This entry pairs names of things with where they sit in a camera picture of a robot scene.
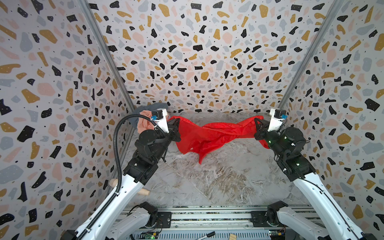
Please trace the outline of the pink t shirt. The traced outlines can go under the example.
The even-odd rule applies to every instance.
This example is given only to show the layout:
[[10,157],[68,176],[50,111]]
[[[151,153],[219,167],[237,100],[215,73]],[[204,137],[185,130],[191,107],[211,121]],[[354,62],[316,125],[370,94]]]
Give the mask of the pink t shirt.
[[[148,110],[143,110],[140,112],[140,115],[145,116],[145,117],[150,119],[152,117],[152,112],[148,111]],[[146,119],[139,118],[139,121],[137,124],[137,129],[138,129],[139,134],[141,134],[142,132],[144,132],[146,130],[154,130],[154,128],[155,128],[155,126],[151,122],[149,122]]]

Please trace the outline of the circuit board right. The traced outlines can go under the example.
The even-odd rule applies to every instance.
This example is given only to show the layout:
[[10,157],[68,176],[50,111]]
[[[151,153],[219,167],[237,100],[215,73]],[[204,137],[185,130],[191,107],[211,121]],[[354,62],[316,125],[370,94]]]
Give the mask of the circuit board right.
[[283,231],[275,231],[275,230],[270,230],[269,231],[270,239],[271,240],[285,240],[286,235],[285,232]]

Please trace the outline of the grey t shirt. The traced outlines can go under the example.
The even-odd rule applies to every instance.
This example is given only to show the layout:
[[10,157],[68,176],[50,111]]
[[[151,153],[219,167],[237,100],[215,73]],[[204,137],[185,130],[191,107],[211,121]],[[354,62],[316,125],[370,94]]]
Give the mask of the grey t shirt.
[[[156,109],[168,109],[168,104],[166,103],[154,103],[152,105],[148,105],[148,106],[140,106],[140,107],[137,107],[133,112],[132,112],[132,115],[138,115],[140,114],[142,111],[154,111]],[[137,127],[138,125],[138,122],[139,122],[139,118],[130,118],[129,119],[129,122],[130,124],[133,126],[133,127]]]

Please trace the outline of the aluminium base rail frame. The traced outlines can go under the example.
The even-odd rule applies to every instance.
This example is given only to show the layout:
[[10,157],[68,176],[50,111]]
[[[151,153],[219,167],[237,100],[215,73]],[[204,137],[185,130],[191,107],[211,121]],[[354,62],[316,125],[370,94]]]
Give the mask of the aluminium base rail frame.
[[[322,225],[321,219],[312,207],[305,205],[289,207],[315,224]],[[126,207],[116,222],[119,223],[127,217],[133,208]],[[138,235],[143,232],[159,232],[157,240],[196,240],[213,231],[216,235],[205,240],[228,240],[230,234],[236,235],[237,240],[270,240],[270,230],[285,232],[286,240],[305,240],[285,225],[270,225],[267,222],[268,206],[157,209],[158,225],[155,229],[140,228],[125,240],[138,240]]]

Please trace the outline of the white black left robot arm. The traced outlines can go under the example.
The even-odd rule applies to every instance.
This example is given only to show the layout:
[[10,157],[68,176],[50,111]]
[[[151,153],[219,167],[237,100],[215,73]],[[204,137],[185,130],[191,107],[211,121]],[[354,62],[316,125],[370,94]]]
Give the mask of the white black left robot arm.
[[124,240],[140,228],[153,230],[157,227],[158,209],[149,203],[134,207],[119,223],[127,204],[136,196],[158,169],[159,161],[164,161],[171,142],[180,142],[179,120],[167,121],[167,110],[157,109],[152,116],[138,115],[154,126],[152,130],[140,133],[135,142],[136,151],[128,165],[123,169],[117,149],[117,134],[125,121],[134,115],[124,117],[116,126],[113,138],[117,182],[107,198],[96,211],[76,230],[63,233],[63,240]]

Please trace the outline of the green circuit board left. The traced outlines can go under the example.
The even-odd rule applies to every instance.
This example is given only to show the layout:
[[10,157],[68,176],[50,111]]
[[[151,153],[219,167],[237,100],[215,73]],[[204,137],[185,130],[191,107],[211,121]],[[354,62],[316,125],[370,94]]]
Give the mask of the green circuit board left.
[[157,240],[159,238],[159,232],[143,232],[138,235],[139,240]]

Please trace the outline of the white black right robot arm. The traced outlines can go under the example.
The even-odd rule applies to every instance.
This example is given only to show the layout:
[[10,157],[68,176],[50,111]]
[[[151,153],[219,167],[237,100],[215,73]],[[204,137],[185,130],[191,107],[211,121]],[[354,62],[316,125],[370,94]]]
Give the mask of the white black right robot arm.
[[267,222],[282,224],[305,240],[374,240],[342,210],[322,183],[315,168],[301,153],[307,140],[301,130],[288,127],[282,132],[271,129],[272,121],[255,119],[256,140],[266,141],[276,163],[288,179],[303,193],[322,221],[322,225],[296,213],[282,201],[268,206]]

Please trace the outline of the small wooden block right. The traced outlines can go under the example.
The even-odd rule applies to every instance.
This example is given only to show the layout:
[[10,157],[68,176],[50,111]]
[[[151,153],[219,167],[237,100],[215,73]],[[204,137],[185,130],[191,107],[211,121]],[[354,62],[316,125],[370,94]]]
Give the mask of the small wooden block right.
[[237,240],[237,236],[234,234],[229,235],[229,240]]

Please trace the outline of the black marker pen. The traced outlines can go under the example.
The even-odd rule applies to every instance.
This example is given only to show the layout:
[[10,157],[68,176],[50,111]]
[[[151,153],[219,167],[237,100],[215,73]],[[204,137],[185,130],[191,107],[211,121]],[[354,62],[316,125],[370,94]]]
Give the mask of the black marker pen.
[[198,238],[197,240],[205,240],[205,239],[211,238],[211,237],[213,237],[213,236],[215,236],[215,235],[216,235],[216,232],[213,231],[213,232],[211,232],[211,233],[208,233],[208,234],[203,235],[202,237]]

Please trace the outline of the red t shirt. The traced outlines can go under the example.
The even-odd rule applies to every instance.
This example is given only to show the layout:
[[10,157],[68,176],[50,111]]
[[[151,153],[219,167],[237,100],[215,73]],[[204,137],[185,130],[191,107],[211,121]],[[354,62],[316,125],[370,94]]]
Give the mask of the red t shirt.
[[184,117],[173,116],[170,120],[180,120],[179,133],[181,141],[177,147],[182,154],[196,153],[199,163],[211,152],[218,150],[235,139],[250,139],[257,133],[255,120],[263,120],[262,116],[248,118],[237,124],[210,123],[202,127]]

